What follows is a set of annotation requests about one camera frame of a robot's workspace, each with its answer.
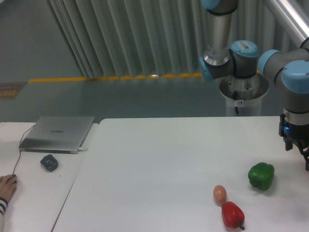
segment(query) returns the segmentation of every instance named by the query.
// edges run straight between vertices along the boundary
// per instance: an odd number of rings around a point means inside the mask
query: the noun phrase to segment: laptop lid
[[[26,138],[21,151],[77,154],[95,117],[41,116]]]

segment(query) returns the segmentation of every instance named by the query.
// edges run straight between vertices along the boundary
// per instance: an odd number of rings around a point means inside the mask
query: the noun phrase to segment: green bell pepper
[[[275,168],[271,164],[258,163],[248,172],[250,184],[262,191],[268,190],[274,179]]]

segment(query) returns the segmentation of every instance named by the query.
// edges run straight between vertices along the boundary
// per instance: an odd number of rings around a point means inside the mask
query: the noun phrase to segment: desk
[[[279,117],[103,120],[55,232],[229,231],[213,188],[244,212],[246,231],[307,231],[309,173],[286,152]],[[247,178],[258,162],[275,178],[266,192]]]
[[[13,172],[19,141],[34,123],[0,124],[0,175]],[[90,145],[94,124],[85,144]],[[87,152],[53,154],[59,167],[52,173],[41,167],[46,153],[22,152],[15,174],[18,186],[5,213],[4,232],[50,232]]]

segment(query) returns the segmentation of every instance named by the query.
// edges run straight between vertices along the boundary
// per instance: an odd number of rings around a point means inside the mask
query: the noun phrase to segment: egg
[[[226,202],[226,190],[222,185],[217,185],[213,189],[213,197],[217,203],[223,204]]]

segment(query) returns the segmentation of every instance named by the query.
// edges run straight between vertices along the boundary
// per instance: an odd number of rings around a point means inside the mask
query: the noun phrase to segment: human hand
[[[16,175],[0,176],[0,198],[10,201],[17,186],[16,180]]]

